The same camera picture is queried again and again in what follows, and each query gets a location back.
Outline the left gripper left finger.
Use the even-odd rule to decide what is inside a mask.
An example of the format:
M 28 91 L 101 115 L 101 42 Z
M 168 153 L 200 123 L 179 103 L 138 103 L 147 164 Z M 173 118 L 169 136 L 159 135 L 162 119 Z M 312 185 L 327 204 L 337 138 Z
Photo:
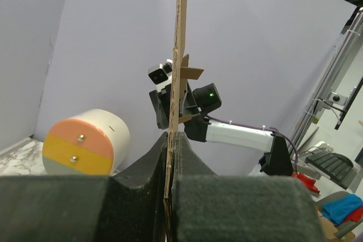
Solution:
M 114 176 L 1 178 L 2 241 L 164 241 L 167 134 Z

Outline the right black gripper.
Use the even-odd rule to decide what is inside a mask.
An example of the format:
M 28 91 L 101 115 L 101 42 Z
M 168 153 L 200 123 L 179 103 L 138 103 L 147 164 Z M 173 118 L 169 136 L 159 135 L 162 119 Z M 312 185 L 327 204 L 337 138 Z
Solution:
M 157 127 L 168 129 L 171 101 L 171 80 L 157 85 L 155 90 L 149 92 L 151 104 L 156 115 Z M 199 129 L 202 118 L 189 83 L 179 101 L 179 122 L 185 129 Z

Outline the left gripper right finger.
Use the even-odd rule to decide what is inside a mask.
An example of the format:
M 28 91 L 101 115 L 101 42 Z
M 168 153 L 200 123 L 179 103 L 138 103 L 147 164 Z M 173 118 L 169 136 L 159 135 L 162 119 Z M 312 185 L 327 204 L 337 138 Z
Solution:
M 174 137 L 174 241 L 324 241 L 309 191 L 281 176 L 219 176 Z

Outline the brown cardboard box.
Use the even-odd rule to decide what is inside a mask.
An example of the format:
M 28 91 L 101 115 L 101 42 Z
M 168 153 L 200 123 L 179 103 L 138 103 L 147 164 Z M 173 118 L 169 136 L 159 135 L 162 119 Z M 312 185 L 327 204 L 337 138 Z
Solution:
M 175 151 L 175 135 L 178 132 L 179 126 L 179 104 L 180 95 L 183 93 L 180 87 L 181 72 L 187 74 L 189 72 L 188 65 L 182 68 L 182 62 L 185 50 L 185 33 L 186 33 L 186 18 L 187 18 L 187 0 L 176 0 L 175 13 L 175 35 L 174 47 L 172 50 L 172 78 L 171 78 L 171 100 L 169 111 L 169 127 L 168 141 L 166 151 L 165 165 L 165 180 L 164 180 L 164 214 L 165 214 L 165 229 L 166 240 L 173 241 L 172 234 L 172 204 L 171 204 L 171 188 L 172 174 L 174 170 L 174 151 Z

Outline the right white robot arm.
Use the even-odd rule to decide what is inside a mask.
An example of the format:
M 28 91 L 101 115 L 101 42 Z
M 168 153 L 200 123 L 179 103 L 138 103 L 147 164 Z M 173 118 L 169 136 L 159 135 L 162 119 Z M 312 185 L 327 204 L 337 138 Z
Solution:
M 286 138 L 272 129 L 249 128 L 210 118 L 208 113 L 222 104 L 214 83 L 191 90 L 186 85 L 179 117 L 188 139 L 225 143 L 260 150 L 260 171 L 268 176 L 292 176 L 294 172 Z

